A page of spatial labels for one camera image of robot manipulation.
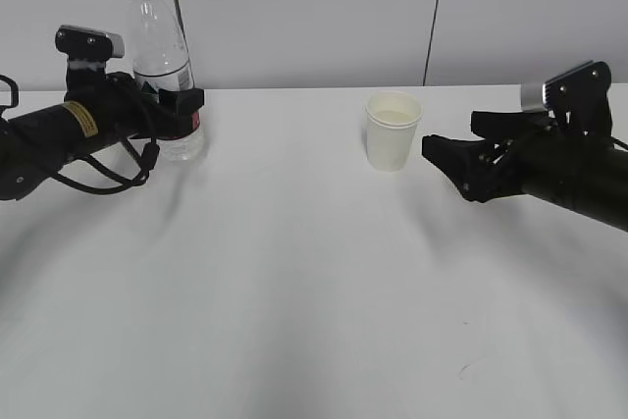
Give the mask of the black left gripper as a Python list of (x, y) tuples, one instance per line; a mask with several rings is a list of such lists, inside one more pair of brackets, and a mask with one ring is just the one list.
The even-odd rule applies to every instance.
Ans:
[[(65, 101), (86, 138), (157, 138), (154, 103), (127, 73), (67, 69)], [(204, 90), (159, 91), (163, 134), (192, 134), (200, 127)]]

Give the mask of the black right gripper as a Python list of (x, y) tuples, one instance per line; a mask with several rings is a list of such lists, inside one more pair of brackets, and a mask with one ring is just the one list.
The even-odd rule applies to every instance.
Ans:
[(562, 203), (564, 138), (556, 130), (536, 131), (544, 122), (544, 113), (474, 111), (470, 129), (483, 140), (426, 135), (422, 156), (467, 201), (526, 194)]

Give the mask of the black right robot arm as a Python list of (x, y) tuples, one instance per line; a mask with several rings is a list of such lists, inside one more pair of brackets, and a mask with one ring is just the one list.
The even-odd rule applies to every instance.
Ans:
[(570, 137), (547, 113), (474, 111), (470, 127), (477, 140), (422, 138), (422, 156), (465, 200), (530, 195), (627, 230), (627, 152), (612, 138)]

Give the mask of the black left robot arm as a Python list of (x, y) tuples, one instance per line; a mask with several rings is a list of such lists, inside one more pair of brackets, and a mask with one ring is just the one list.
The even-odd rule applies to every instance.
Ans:
[[(161, 90), (150, 95), (126, 73), (69, 71), (64, 100), (1, 122), (1, 198), (20, 200), (51, 179), (93, 195), (112, 195), (142, 186), (155, 168), (159, 143), (185, 137), (198, 125), (203, 90)], [(120, 144), (138, 167), (124, 177), (95, 158)], [(62, 175), (82, 161), (113, 181), (95, 187)]]

